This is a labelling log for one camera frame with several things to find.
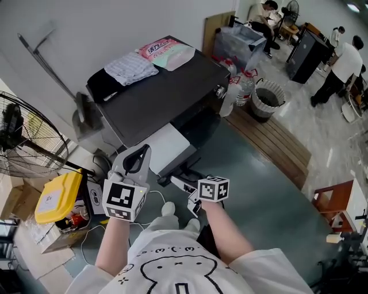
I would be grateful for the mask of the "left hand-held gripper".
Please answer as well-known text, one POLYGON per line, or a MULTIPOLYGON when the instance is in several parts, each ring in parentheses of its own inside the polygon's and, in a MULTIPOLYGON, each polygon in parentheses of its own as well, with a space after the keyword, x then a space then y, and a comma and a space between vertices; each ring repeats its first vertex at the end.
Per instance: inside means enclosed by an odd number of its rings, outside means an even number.
POLYGON ((135 221, 150 189, 145 183, 150 161, 148 144, 128 148, 116 157, 103 184, 102 206, 106 216, 135 221))

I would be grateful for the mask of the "person's white trousers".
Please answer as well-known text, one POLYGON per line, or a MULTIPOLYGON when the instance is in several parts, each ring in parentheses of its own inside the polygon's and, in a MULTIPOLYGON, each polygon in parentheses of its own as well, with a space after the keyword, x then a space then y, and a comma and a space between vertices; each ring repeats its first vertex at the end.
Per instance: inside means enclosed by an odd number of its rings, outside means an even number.
POLYGON ((145 234, 164 234, 164 233, 180 233, 190 236, 193 239, 197 239, 200 232, 194 233, 192 231, 179 228, 178 217, 172 216, 160 216, 154 219, 151 224, 143 230, 145 234))

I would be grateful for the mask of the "black waist pouch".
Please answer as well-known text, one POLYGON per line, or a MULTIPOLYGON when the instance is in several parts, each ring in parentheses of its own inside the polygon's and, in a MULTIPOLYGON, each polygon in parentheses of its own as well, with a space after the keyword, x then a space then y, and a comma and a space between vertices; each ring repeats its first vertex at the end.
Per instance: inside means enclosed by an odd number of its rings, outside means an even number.
POLYGON ((209 253, 217 258, 220 258, 210 225, 206 225, 201 229, 200 234, 197 238, 197 242, 201 246, 203 246, 209 253))

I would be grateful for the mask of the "person's right forearm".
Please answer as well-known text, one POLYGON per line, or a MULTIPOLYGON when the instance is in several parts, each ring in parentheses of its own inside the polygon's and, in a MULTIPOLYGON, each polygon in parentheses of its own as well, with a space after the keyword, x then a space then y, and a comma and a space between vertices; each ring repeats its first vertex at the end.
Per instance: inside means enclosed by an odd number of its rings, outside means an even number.
POLYGON ((239 257, 254 251, 220 203, 202 202, 221 260, 230 264, 239 257))

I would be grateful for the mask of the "checked folded cloth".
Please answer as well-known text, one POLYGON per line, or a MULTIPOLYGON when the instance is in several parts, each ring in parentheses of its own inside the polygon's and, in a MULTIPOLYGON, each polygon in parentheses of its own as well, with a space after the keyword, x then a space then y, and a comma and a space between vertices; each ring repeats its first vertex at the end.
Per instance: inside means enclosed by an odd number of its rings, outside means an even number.
POLYGON ((159 73, 150 61, 135 52, 112 61, 104 66, 104 70, 122 86, 131 85, 159 73))

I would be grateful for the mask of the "person's left forearm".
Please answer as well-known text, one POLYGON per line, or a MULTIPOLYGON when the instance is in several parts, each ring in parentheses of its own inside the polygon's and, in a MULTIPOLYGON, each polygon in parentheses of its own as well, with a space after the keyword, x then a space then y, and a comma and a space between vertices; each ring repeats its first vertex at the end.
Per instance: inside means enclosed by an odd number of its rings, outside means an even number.
POLYGON ((116 276, 127 264, 130 223, 110 218, 97 254, 95 266, 116 276))

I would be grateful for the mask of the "red can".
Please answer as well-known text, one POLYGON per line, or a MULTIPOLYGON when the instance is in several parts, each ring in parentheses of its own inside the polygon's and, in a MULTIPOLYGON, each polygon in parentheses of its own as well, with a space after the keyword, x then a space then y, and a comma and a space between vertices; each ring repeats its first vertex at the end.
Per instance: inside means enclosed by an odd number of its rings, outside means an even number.
POLYGON ((73 214, 71 215, 70 222, 73 226, 84 226, 87 223, 87 220, 85 220, 81 214, 73 214))

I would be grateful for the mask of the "flat cardboard box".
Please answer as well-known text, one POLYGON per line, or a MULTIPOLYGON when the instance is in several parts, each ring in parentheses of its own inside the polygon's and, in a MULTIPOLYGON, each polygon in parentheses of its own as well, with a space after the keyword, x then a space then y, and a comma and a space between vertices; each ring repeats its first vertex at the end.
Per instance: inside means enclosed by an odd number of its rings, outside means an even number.
POLYGON ((90 225, 87 225, 81 229, 67 229, 66 231, 62 231, 56 224, 53 224, 50 230, 39 242, 41 254, 71 247, 86 235, 89 228, 90 225))

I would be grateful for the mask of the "trash bin with white liner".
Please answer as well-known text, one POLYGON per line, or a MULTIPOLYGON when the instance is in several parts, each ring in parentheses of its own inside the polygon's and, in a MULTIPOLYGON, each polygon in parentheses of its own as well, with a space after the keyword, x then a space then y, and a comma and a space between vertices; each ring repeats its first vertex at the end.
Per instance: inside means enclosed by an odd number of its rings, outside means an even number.
POLYGON ((268 121, 285 102, 284 90, 278 83, 263 78, 255 83, 250 105, 252 115, 258 122, 268 121))

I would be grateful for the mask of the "person's white printed shirt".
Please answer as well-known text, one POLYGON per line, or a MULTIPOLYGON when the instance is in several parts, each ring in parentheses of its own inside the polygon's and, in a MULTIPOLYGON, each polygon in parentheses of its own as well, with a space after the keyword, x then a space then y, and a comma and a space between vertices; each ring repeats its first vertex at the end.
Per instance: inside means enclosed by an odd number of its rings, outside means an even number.
POLYGON ((229 265, 184 230, 138 237, 112 276, 87 265, 66 294, 313 294, 281 249, 256 250, 229 265))

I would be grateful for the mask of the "red-brown wooden chair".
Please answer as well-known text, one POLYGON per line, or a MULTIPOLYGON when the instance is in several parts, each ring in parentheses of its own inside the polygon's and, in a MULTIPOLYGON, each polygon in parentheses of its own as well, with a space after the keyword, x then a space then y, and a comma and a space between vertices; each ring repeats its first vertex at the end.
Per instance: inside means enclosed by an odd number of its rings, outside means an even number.
POLYGON ((357 179, 315 190, 312 204, 334 233, 362 232, 368 200, 357 179))

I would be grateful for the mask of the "wooden slatted platform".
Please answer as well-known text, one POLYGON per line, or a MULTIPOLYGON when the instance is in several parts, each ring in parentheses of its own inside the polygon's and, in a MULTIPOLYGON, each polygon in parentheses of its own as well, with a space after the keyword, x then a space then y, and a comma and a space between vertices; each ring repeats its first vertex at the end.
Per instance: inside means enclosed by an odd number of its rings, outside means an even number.
POLYGON ((273 117, 265 122, 257 121, 247 106, 235 106, 225 119, 298 189, 303 188, 311 153, 290 131, 273 117))

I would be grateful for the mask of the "grey long-handled dustpan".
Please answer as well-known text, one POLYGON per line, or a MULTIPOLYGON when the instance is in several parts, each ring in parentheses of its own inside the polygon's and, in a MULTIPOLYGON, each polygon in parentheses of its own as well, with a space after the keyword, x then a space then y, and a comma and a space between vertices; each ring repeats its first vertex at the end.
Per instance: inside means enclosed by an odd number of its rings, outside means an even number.
POLYGON ((102 115, 88 95, 82 92, 73 93, 42 56, 40 48, 49 40, 50 35, 55 30, 55 23, 53 21, 48 21, 36 32, 36 41, 34 43, 27 41, 21 33, 18 33, 17 37, 42 69, 54 80, 54 82, 56 82, 56 84, 59 85, 59 87, 64 90, 66 94, 71 97, 76 104, 76 110, 72 115, 72 125, 77 140, 85 140, 104 128, 101 119, 102 115))

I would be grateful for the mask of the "large black standing fan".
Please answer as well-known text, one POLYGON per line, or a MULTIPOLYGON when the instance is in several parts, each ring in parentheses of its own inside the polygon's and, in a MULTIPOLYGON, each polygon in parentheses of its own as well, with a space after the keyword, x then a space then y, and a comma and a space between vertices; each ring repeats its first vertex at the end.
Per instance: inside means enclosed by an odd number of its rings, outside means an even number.
POLYGON ((0 173, 39 178, 65 168, 95 176, 68 157, 64 135, 48 118, 20 98, 0 91, 0 173))

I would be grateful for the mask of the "clear plastic storage box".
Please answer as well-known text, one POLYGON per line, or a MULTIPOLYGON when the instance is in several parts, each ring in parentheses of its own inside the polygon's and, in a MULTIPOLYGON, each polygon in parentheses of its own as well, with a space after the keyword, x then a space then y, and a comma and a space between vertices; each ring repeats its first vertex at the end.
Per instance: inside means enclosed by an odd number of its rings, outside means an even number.
POLYGON ((266 41, 263 34, 248 26, 224 26, 215 34, 213 56, 219 60, 231 59, 238 70, 254 69, 263 55, 266 41))

